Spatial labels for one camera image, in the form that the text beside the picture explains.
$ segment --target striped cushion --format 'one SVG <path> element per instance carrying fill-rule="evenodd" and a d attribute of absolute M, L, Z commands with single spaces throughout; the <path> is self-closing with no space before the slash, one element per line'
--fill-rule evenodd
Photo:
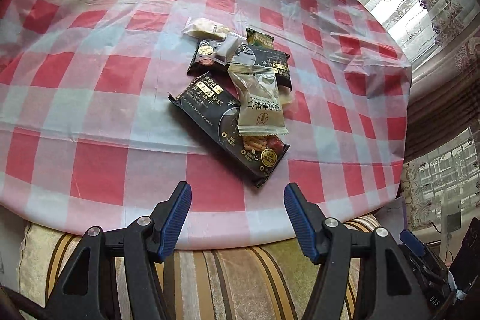
<path fill-rule="evenodd" d="M 376 219 L 346 223 L 371 232 Z M 20 291 L 45 304 L 80 237 L 32 224 L 20 264 Z M 130 320 L 123 259 L 116 259 L 122 318 Z M 303 256 L 296 239 L 231 250 L 175 251 L 157 274 L 172 319 L 300 319 L 319 266 Z M 342 319 L 353 318 L 359 259 L 350 263 Z"/>

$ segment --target pile of snacks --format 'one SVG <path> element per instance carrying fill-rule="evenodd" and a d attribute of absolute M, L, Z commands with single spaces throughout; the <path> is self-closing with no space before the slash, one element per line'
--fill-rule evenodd
<path fill-rule="evenodd" d="M 277 136 L 288 133 L 282 104 L 292 88 L 290 55 L 274 50 L 269 35 L 247 28 L 243 37 L 207 19 L 189 20 L 184 33 L 199 39 L 187 71 L 196 78 L 169 100 L 262 186 L 290 147 Z M 214 79 L 226 73 L 239 99 Z"/>

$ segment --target brown curtain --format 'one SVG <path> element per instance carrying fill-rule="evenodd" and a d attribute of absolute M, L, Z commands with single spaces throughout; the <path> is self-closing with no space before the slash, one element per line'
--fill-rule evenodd
<path fill-rule="evenodd" d="M 469 126 L 478 127 L 480 21 L 474 22 L 476 33 L 464 39 L 470 26 L 462 37 L 413 73 L 407 109 L 406 162 L 442 146 Z"/>

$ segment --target red and white tablecloth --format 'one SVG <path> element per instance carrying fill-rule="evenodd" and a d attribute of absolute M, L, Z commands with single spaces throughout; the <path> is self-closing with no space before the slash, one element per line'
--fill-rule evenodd
<path fill-rule="evenodd" d="M 291 54 L 291 148 L 260 190 L 167 99 L 191 80 L 181 31 L 201 16 Z M 124 227 L 187 180 L 178 247 L 233 247 L 294 236 L 290 181 L 341 220 L 397 193 L 411 67 L 356 0 L 3 0 L 0 17 L 0 201 L 26 219 Z"/>

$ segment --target metal screw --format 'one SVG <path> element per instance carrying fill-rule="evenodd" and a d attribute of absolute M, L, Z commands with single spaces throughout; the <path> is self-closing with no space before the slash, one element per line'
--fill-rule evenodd
<path fill-rule="evenodd" d="M 329 226 L 330 228 L 335 228 L 338 226 L 338 220 L 329 217 L 325 220 L 325 225 Z"/>
<path fill-rule="evenodd" d="M 380 227 L 380 228 L 377 228 L 377 230 L 375 231 L 377 233 L 378 236 L 380 236 L 381 238 L 384 238 L 386 236 L 388 236 L 388 231 L 387 229 L 383 228 L 383 227 Z"/>
<path fill-rule="evenodd" d="M 150 217 L 148 216 L 143 216 L 143 217 L 140 217 L 138 220 L 137 220 L 137 223 L 138 225 L 140 226 L 147 226 L 148 224 L 150 224 Z"/>
<path fill-rule="evenodd" d="M 89 236 L 97 236 L 100 233 L 100 228 L 97 226 L 93 226 L 88 230 Z"/>

